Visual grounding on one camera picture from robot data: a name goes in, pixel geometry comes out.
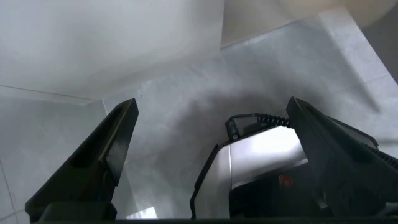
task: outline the red button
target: red button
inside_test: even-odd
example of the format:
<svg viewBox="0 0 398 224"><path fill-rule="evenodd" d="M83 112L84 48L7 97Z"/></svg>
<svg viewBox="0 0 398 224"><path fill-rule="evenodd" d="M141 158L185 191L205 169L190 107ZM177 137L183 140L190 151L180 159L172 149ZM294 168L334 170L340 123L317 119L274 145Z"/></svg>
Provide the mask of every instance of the red button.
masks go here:
<svg viewBox="0 0 398 224"><path fill-rule="evenodd" d="M281 186L291 188L291 187L293 187L293 178L291 176L280 175L279 176L279 184Z"/></svg>

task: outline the silver metal panel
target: silver metal panel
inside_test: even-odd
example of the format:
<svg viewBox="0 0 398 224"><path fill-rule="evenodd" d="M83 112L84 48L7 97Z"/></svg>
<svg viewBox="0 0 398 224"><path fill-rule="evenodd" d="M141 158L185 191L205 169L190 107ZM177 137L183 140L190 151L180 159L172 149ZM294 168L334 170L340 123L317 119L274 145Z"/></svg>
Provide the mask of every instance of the silver metal panel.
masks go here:
<svg viewBox="0 0 398 224"><path fill-rule="evenodd" d="M306 159L295 131L282 126L231 145L232 185Z"/></svg>
<svg viewBox="0 0 398 224"><path fill-rule="evenodd" d="M197 218L229 218L231 190L230 146L215 157L195 199Z"/></svg>

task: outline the white wall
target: white wall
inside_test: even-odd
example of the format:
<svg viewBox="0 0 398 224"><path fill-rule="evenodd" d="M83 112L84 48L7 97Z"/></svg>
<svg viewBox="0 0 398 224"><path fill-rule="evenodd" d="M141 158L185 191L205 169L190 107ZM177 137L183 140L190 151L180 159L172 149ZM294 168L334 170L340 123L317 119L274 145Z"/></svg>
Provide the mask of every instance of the white wall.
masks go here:
<svg viewBox="0 0 398 224"><path fill-rule="evenodd" d="M223 7L224 0L0 0L0 85L100 99L217 54Z"/></svg>
<svg viewBox="0 0 398 224"><path fill-rule="evenodd" d="M226 0L221 45L250 39L340 5L364 27L379 20L396 3L397 0Z"/></svg>

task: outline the black cable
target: black cable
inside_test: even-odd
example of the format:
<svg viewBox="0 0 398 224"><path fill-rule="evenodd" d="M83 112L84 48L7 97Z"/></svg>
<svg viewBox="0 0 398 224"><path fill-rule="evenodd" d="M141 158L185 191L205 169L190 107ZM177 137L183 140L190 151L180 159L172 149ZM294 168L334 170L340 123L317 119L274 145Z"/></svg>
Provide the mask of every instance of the black cable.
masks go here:
<svg viewBox="0 0 398 224"><path fill-rule="evenodd" d="M272 116L268 114L260 114L260 113L253 113L253 114L239 114L234 115L229 118L225 122L226 132L228 134L229 140L235 141L240 138L239 129L234 121L236 118L257 118L258 123L266 124L268 126L283 126L287 128L291 128L290 119L282 118L280 116Z"/></svg>

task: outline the marble tile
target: marble tile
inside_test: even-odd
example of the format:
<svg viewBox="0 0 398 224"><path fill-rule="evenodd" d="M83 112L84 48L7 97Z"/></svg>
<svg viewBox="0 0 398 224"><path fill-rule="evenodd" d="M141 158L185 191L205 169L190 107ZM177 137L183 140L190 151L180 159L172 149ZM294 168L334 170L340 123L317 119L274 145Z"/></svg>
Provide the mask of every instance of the marble tile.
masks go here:
<svg viewBox="0 0 398 224"><path fill-rule="evenodd" d="M153 208L157 218L190 218L193 185L214 145L211 138L186 145L164 145L166 150L127 164L132 192L129 213Z"/></svg>
<svg viewBox="0 0 398 224"><path fill-rule="evenodd" d="M18 224L30 224L29 215L25 211L17 213Z"/></svg>
<svg viewBox="0 0 398 224"><path fill-rule="evenodd" d="M398 157L398 85L391 76L356 85L313 105L370 134L379 143L380 150Z"/></svg>
<svg viewBox="0 0 398 224"><path fill-rule="evenodd" d="M105 117L102 101L88 106L0 98L0 161L15 210L65 162Z"/></svg>
<svg viewBox="0 0 398 224"><path fill-rule="evenodd" d="M4 171L0 166L0 219L14 212Z"/></svg>
<svg viewBox="0 0 398 224"><path fill-rule="evenodd" d="M170 143L196 143L209 135L215 143L223 142L227 137L224 122L230 116L274 111L271 100L262 93L258 72L250 69L250 61L241 61L251 55L245 49L229 50L236 52L104 99L108 111L123 100L137 100L140 115L126 162L166 150L164 145Z"/></svg>
<svg viewBox="0 0 398 224"><path fill-rule="evenodd" d="M389 74L347 9L322 12L318 19L360 80L366 82Z"/></svg>
<svg viewBox="0 0 398 224"><path fill-rule="evenodd" d="M280 110L291 96L317 101L367 81L353 69L361 66L362 61L347 61L317 17L293 22L251 39L248 47L258 62L256 66L261 71L267 94ZM351 51L354 56L368 56L360 56L362 53L360 49ZM374 67L384 68L382 63ZM378 73L373 78L384 75L388 73Z"/></svg>
<svg viewBox="0 0 398 224"><path fill-rule="evenodd" d="M15 215L11 215L10 217L0 220L0 224L18 224L17 217Z"/></svg>

